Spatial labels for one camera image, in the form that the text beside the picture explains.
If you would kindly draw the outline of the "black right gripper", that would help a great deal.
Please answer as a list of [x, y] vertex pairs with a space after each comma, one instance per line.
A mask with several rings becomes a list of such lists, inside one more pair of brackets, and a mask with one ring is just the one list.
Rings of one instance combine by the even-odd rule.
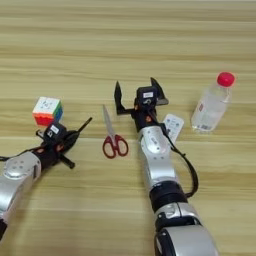
[[159, 126], [160, 123], [157, 120], [156, 107], [169, 103], [158, 81], [153, 77], [151, 77], [150, 80], [151, 85], [157, 89], [157, 101], [150, 104], [143, 104], [138, 99], [135, 99], [134, 107], [129, 109], [126, 109], [121, 103], [122, 92], [119, 82], [116, 82], [115, 85], [114, 99], [116, 112], [118, 115], [130, 115], [135, 122], [137, 130], [151, 126]]

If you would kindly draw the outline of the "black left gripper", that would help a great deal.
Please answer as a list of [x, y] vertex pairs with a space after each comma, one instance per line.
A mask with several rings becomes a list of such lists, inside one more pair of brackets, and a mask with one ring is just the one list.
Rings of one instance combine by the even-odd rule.
[[56, 138], [50, 139], [46, 133], [38, 130], [36, 135], [43, 142], [38, 149], [33, 153], [39, 158], [42, 169], [48, 169], [51, 166], [64, 163], [70, 169], [75, 167], [75, 163], [68, 159], [65, 154], [74, 146], [80, 133], [75, 130], [66, 131], [63, 135], [58, 135]]

